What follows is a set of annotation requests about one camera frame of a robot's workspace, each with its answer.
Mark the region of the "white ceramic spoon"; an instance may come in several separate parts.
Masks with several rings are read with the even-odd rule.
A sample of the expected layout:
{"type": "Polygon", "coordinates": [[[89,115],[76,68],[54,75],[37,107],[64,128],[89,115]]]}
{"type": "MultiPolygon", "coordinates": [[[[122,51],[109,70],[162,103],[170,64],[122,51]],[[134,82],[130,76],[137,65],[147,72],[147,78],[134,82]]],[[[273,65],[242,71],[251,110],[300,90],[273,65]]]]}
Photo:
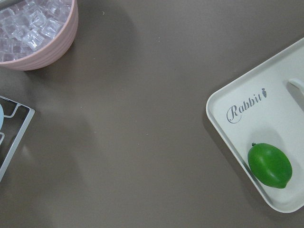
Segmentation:
{"type": "Polygon", "coordinates": [[[295,86],[301,92],[301,94],[304,95],[304,81],[302,79],[290,78],[288,83],[295,86]]]}

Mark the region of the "cream rabbit tray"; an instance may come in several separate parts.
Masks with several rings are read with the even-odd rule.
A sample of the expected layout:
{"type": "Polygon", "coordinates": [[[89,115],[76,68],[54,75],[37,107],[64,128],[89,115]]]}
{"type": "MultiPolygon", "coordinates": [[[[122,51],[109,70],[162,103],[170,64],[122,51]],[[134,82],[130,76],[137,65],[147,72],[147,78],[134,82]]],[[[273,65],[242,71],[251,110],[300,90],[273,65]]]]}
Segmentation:
{"type": "Polygon", "coordinates": [[[288,83],[304,80],[304,42],[299,40],[213,93],[206,114],[219,135],[274,210],[297,211],[304,205],[304,95],[288,83]],[[284,189],[262,184],[251,172],[252,143],[268,143],[285,153],[293,174],[284,189]]]}

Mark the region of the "pink ribbed bowl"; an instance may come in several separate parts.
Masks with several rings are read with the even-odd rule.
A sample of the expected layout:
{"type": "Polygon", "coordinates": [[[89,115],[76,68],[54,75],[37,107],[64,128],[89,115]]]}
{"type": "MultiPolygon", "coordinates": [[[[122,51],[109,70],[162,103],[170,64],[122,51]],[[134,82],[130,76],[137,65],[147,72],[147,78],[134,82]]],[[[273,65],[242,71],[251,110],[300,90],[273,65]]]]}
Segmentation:
{"type": "Polygon", "coordinates": [[[1,62],[3,68],[29,71],[46,67],[60,59],[71,47],[78,29],[78,5],[73,0],[71,10],[60,32],[40,50],[13,61],[1,62]]]}

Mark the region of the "clear ice cubes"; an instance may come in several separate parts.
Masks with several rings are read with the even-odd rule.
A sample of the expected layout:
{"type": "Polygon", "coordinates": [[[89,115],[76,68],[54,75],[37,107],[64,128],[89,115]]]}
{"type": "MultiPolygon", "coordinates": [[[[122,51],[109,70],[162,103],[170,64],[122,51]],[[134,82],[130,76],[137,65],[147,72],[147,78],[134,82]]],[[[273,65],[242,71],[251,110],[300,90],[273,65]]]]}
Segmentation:
{"type": "Polygon", "coordinates": [[[0,7],[0,61],[27,57],[61,32],[72,10],[71,0],[18,0],[0,7]]]}

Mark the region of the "light blue plate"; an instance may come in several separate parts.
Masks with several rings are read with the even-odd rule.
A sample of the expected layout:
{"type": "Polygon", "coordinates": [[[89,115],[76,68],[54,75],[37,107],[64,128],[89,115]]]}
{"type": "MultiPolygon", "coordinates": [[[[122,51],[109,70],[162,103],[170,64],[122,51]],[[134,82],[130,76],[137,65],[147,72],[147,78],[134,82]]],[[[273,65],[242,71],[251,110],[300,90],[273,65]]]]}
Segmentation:
{"type": "Polygon", "coordinates": [[[2,128],[3,121],[4,121],[4,111],[2,105],[0,105],[0,129],[2,128]]]}

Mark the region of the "green lime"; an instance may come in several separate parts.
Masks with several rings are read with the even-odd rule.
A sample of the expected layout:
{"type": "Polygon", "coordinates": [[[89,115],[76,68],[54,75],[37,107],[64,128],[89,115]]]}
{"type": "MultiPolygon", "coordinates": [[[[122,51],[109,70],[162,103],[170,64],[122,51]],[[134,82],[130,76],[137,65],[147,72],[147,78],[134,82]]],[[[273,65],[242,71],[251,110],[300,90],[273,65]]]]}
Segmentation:
{"type": "Polygon", "coordinates": [[[290,181],[293,168],[288,157],[268,143],[252,143],[247,154],[249,167],[264,185],[284,189],[290,181]]]}

